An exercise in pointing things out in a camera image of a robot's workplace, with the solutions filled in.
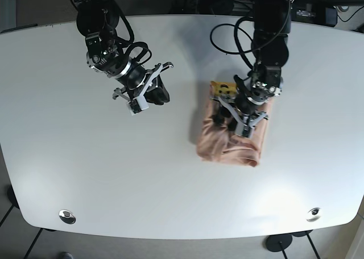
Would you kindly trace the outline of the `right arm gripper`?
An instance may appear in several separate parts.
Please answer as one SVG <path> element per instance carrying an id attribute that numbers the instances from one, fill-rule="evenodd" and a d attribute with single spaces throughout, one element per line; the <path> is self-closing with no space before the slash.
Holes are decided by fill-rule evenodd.
<path id="1" fill-rule="evenodd" d="M 170 96 L 160 77 L 161 72 L 173 68 L 173 63 L 158 63 L 153 69 L 145 69 L 137 62 L 127 62 L 111 73 L 111 78 L 123 85 L 113 91 L 112 98 L 123 98 L 127 103 L 138 96 L 144 96 L 148 103 L 164 105 Z"/>

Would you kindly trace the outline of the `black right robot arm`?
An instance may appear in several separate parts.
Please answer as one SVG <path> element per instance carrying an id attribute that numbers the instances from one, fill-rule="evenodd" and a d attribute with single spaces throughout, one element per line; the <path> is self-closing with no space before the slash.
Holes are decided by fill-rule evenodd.
<path id="1" fill-rule="evenodd" d="M 170 96 L 160 77 L 173 63 L 144 64 L 152 57 L 147 43 L 135 41 L 134 31 L 115 0 L 69 0 L 77 11 L 76 24 L 85 38 L 88 67 L 122 84 L 112 98 L 123 98 L 133 115 L 150 104 L 164 105 Z"/>

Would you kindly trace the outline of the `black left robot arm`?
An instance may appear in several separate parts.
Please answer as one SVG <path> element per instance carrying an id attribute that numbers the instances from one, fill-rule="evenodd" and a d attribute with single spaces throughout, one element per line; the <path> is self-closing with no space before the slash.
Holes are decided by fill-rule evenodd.
<path id="1" fill-rule="evenodd" d="M 291 30 L 291 0 L 255 0 L 254 15 L 241 17 L 233 26 L 234 41 L 250 71 L 245 79 L 234 76 L 235 90 L 215 89 L 211 100 L 218 102 L 213 115 L 216 125 L 230 119 L 229 130 L 252 138 L 258 123 L 268 119 L 260 108 L 282 92 L 282 67 L 288 61 L 288 34 Z M 251 47 L 243 50 L 238 38 L 244 21 L 254 22 Z"/>

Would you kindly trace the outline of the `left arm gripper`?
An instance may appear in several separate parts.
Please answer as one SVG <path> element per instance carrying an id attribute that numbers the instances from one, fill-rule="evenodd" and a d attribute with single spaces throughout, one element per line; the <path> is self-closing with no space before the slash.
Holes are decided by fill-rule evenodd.
<path id="1" fill-rule="evenodd" d="M 227 125 L 228 130 L 234 132 L 237 123 L 244 123 L 255 127 L 263 120 L 268 120 L 268 113 L 258 111 L 254 105 L 250 105 L 245 101 L 235 101 L 235 98 L 221 96 L 212 96 L 211 100 L 218 102 L 217 112 L 213 115 L 213 122 L 217 126 L 221 126 L 226 120 L 230 119 Z"/>

